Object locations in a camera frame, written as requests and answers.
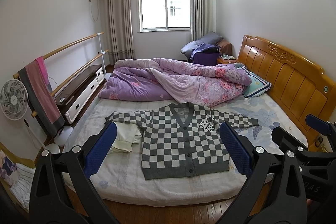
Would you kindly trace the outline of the window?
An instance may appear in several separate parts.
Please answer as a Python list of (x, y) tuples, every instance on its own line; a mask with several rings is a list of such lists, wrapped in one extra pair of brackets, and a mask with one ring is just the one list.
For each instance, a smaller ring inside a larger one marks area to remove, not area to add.
[(191, 0), (139, 0), (141, 31), (188, 30)]

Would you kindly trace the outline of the cream folded garment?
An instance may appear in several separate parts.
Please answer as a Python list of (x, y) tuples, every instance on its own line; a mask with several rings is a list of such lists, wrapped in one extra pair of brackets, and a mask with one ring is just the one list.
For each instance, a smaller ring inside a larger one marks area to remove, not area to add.
[(117, 136), (108, 154), (116, 152), (130, 153), (132, 145), (141, 142), (142, 134), (136, 124), (115, 122), (117, 127)]

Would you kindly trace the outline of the grey blue pillow pile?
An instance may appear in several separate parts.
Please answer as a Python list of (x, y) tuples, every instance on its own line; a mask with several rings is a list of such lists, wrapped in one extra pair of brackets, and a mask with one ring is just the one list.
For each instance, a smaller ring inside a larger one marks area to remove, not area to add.
[(190, 58), (193, 50), (195, 50), (198, 46), (200, 46), (202, 44), (210, 44), (210, 45), (215, 46), (219, 42), (221, 42), (222, 40), (223, 40), (223, 37), (221, 37), (217, 33), (209, 32), (205, 36), (202, 36), (200, 39), (187, 43), (181, 49), (181, 54), (185, 55), (187, 58)]

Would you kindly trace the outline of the wooden headboard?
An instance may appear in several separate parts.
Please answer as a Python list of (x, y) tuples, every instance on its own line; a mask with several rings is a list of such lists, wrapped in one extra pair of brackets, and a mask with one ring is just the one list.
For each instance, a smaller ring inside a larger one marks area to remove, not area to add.
[(238, 62), (272, 84), (268, 95), (306, 136), (310, 151), (319, 133), (305, 118), (313, 114), (328, 121), (335, 109), (335, 82), (323, 67), (289, 48), (261, 37), (244, 36)]

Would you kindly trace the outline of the dark white tv cabinet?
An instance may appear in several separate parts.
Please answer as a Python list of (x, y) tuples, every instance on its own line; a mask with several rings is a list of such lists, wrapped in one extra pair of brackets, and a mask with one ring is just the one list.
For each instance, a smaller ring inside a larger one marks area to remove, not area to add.
[(66, 124), (71, 125), (75, 121), (103, 80), (102, 65), (90, 65), (62, 88), (55, 100)]

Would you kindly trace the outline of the wooden nightstand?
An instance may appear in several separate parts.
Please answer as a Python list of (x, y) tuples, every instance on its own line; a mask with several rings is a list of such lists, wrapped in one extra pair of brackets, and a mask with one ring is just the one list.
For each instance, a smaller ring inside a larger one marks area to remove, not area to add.
[(218, 64), (233, 64), (236, 63), (237, 60), (234, 56), (231, 55), (220, 55), (217, 58), (217, 63)]

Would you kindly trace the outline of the white standing fan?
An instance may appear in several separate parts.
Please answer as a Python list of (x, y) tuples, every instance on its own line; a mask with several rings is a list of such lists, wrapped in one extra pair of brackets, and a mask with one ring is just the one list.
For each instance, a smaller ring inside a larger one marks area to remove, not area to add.
[(24, 84), (17, 79), (5, 82), (1, 88), (1, 110), (5, 117), (11, 121), (20, 121), (26, 125), (27, 131), (33, 144), (37, 140), (42, 149), (52, 154), (60, 152), (60, 147), (55, 144), (44, 145), (37, 135), (31, 130), (29, 123), (25, 119), (29, 107), (29, 95)]

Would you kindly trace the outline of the blue striped pillow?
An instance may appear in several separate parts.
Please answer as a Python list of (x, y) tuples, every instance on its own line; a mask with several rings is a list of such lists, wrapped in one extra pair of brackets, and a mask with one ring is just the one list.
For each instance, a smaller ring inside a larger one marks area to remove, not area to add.
[(250, 72), (245, 65), (236, 63), (235, 67), (238, 70), (244, 71), (251, 79), (251, 84), (247, 86), (243, 92), (243, 96), (245, 98), (258, 97), (271, 89), (272, 84), (270, 82), (262, 79), (260, 76), (254, 74), (253, 72)]

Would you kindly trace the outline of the white folded cloth stack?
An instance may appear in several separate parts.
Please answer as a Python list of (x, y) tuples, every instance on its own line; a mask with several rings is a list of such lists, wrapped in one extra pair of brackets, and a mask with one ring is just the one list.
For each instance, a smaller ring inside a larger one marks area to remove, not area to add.
[(33, 184), (35, 169), (17, 163), (18, 180), (10, 188), (10, 192), (18, 200), (21, 206), (29, 211), (30, 193)]

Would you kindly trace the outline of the pink grey towel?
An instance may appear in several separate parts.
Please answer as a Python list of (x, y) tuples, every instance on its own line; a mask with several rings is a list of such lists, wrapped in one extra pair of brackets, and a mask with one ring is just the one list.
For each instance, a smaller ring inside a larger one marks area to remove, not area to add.
[(65, 120), (51, 95), (52, 89), (43, 57), (27, 64), (18, 75), (27, 89), (30, 105), (37, 113), (41, 126), (50, 137), (56, 137), (63, 130)]

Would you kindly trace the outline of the wooden ballet bar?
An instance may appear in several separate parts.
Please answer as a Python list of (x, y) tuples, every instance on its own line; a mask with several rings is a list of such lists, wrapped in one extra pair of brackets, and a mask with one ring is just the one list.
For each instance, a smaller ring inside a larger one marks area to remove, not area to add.
[(80, 44), (80, 43), (82, 43), (82, 42), (84, 42), (84, 41), (87, 41), (87, 40), (89, 40), (89, 39), (93, 39), (93, 38), (95, 38), (95, 37), (97, 37), (97, 33), (96, 34), (93, 34), (93, 35), (91, 35), (91, 36), (87, 36), (87, 37), (84, 37), (84, 38), (82, 38), (82, 39), (79, 39), (79, 40), (76, 40), (76, 41), (74, 41), (74, 42), (72, 42), (72, 43), (68, 43), (68, 44), (66, 44), (66, 45), (64, 45), (64, 46), (62, 46), (62, 47), (59, 47), (59, 48), (57, 48), (57, 49), (55, 49), (55, 50), (61, 50), (60, 52), (62, 52), (62, 51), (65, 51), (65, 50), (67, 50), (68, 48), (70, 48), (70, 47), (73, 47), (73, 46), (75, 46), (75, 45), (77, 45), (77, 44)]
[[(47, 55), (44, 55), (43, 58), (44, 60), (51, 57), (52, 54), (48, 53)], [(58, 85), (58, 87), (56, 87), (52, 92), (51, 92), (51, 96), (53, 97), (57, 92), (59, 92), (63, 87), (66, 86), (66, 84), (68, 84), (75, 76), (77, 76), (79, 73), (81, 73), (86, 67), (88, 67), (89, 65), (91, 65), (94, 61), (96, 61), (97, 59), (99, 59), (102, 56), (101, 53), (99, 53), (96, 57), (94, 57), (92, 60), (88, 61), (88, 63), (84, 64), (82, 67), (80, 67), (78, 70), (76, 70), (74, 73), (72, 73), (68, 78), (66, 78), (60, 85)], [(33, 111), (31, 113), (31, 116), (33, 118), (35, 118), (37, 116), (37, 112)]]

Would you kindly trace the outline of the grey white checkered cardigan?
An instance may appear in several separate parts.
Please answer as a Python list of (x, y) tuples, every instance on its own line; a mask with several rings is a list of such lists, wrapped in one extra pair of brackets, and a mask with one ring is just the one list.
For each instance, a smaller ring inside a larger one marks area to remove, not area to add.
[(141, 166), (146, 180), (226, 172), (230, 156), (219, 135), (221, 124), (233, 128), (259, 124), (254, 118), (192, 103), (113, 112), (106, 119), (136, 124), (143, 133)]

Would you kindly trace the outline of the white bar post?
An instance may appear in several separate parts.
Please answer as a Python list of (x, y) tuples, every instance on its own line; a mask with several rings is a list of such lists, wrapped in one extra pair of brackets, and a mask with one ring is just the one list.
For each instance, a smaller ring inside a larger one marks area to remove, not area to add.
[(100, 46), (100, 52), (102, 54), (102, 56), (101, 56), (101, 59), (102, 59), (102, 70), (103, 70), (104, 75), (106, 75), (106, 66), (105, 66), (105, 60), (104, 60), (105, 51), (102, 50), (102, 43), (101, 43), (101, 38), (100, 38), (101, 35), (102, 35), (101, 32), (97, 33), (98, 42), (99, 42), (99, 46)]

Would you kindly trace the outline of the grey curtain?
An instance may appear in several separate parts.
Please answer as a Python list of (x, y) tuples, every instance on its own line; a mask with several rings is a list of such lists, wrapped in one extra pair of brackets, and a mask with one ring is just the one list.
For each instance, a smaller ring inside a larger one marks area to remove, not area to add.
[(130, 0), (103, 0), (110, 64), (135, 57)]
[(213, 30), (213, 0), (191, 0), (191, 30), (192, 40)]

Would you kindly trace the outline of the white round bar base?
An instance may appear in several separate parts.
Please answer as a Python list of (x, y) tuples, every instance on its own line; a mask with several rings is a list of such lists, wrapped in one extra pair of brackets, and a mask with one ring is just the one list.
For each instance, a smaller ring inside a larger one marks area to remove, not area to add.
[(71, 126), (64, 126), (63, 130), (54, 137), (55, 144), (64, 147), (73, 130), (74, 128)]

